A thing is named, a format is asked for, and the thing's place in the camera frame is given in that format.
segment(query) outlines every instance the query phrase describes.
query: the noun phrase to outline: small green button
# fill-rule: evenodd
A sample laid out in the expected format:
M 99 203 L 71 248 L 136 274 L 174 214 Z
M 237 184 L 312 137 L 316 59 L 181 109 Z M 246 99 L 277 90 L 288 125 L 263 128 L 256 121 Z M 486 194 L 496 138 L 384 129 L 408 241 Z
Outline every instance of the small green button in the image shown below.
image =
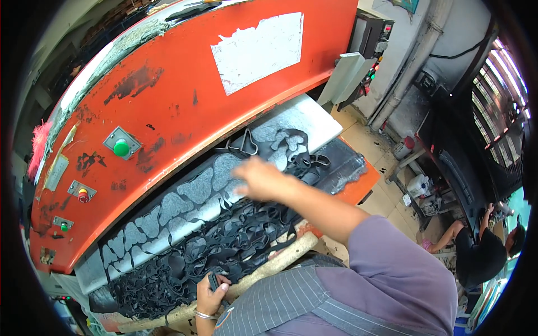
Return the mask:
M 117 156 L 126 156 L 129 154 L 129 145 L 125 139 L 119 139 L 114 145 L 114 154 Z

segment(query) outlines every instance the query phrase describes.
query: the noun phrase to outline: pipe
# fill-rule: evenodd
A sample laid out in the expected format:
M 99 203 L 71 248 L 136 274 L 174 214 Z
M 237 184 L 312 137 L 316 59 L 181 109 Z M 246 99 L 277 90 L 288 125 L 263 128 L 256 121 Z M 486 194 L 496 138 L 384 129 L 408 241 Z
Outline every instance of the pipe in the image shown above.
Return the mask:
M 429 54 L 435 46 L 435 42 L 439 38 L 439 35 L 443 32 L 444 24 L 447 22 L 448 14 L 452 8 L 454 0 L 437 0 L 433 18 L 428 24 L 426 34 L 420 42 L 413 59 L 409 63 L 409 66 L 402 74 L 400 81 L 396 85 L 392 96 L 388 102 L 383 106 L 377 117 L 372 123 L 372 129 L 377 131 L 381 128 L 385 120 L 392 114 L 394 109 L 400 104 L 407 88 L 411 84 L 411 81 L 415 77 L 416 73 L 422 69 L 422 65 L 428 59 Z

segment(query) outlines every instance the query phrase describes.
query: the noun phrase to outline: red emergency stop button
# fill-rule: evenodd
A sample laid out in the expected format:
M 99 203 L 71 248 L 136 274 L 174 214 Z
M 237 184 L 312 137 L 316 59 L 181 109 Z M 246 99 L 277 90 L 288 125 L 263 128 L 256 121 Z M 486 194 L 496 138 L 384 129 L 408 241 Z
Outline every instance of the red emergency stop button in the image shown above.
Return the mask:
M 90 197 L 88 196 L 88 191 L 86 189 L 79 190 L 79 201 L 80 203 L 88 203 L 90 201 Z

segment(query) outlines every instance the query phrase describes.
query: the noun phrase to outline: plastic container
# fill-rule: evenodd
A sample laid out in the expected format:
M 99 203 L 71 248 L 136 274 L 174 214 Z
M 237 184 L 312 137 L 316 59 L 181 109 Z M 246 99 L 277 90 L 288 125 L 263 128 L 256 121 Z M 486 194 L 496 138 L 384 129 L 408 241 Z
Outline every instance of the plastic container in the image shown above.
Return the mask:
M 407 191 L 409 192 L 409 195 L 411 197 L 417 198 L 421 195 L 424 195 L 424 193 L 428 190 L 429 184 L 429 178 L 427 176 L 424 176 L 423 174 L 420 174 L 418 176 L 415 176 L 407 184 Z
M 415 140 L 413 140 L 412 137 L 405 137 L 404 140 L 394 146 L 392 154 L 394 154 L 394 157 L 397 160 L 401 160 L 405 158 L 407 154 L 411 153 L 413 148 L 415 148 Z

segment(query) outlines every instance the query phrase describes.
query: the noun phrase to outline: orange machine arm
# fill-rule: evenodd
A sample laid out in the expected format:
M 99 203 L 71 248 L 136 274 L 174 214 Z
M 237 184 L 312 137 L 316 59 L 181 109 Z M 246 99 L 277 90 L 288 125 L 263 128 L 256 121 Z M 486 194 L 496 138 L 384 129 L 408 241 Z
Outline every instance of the orange machine arm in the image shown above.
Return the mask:
M 237 3 L 174 26 L 115 65 L 67 119 L 44 163 L 32 208 L 36 267 L 69 274 L 91 244 L 187 162 L 326 81 L 346 51 L 356 6 L 357 0 Z M 211 46 L 220 36 L 297 12 L 303 14 L 300 61 L 227 95 Z M 103 144 L 117 126 L 141 145 L 128 160 Z M 96 194 L 86 190 L 92 195 L 85 198 L 74 181 Z M 45 188 L 47 182 L 53 187 Z M 69 220 L 68 227 L 54 218 Z

